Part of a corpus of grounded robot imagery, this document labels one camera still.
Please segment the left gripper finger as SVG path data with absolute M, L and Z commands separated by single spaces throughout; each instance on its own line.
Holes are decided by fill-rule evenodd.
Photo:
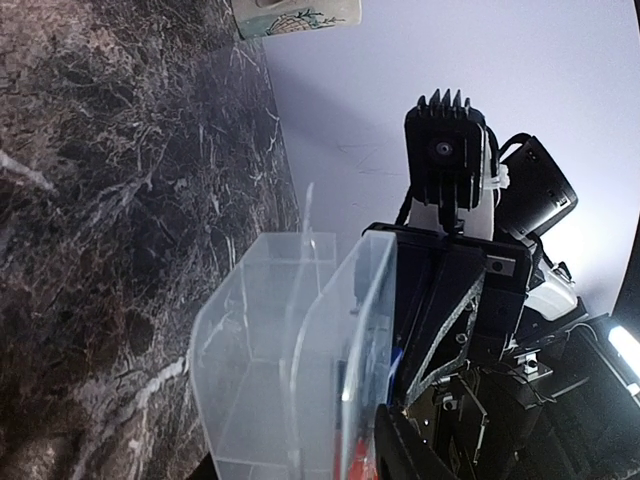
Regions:
M 450 470 L 427 447 L 397 406 L 380 404 L 374 426 L 376 470 L 382 480 L 449 479 Z

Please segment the clear plastic pill organizer box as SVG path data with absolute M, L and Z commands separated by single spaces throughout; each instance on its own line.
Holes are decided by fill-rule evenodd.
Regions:
M 189 369 L 215 479 L 347 479 L 392 376 L 396 249 L 343 260 L 304 227 L 257 237 L 198 313 Z

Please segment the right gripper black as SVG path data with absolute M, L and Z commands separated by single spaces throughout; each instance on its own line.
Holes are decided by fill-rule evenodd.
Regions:
M 461 373 L 501 359 L 514 336 L 532 272 L 523 245 L 373 223 L 394 235 L 396 280 L 392 377 L 386 405 L 397 406 L 455 476 L 450 446 L 465 434 L 444 410 L 466 392 Z

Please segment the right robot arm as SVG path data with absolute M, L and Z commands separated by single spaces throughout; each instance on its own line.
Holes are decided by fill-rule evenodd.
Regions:
M 391 319 L 381 479 L 627 479 L 637 379 L 542 235 L 577 195 L 540 141 L 470 120 L 405 124 L 410 182 L 374 310 Z

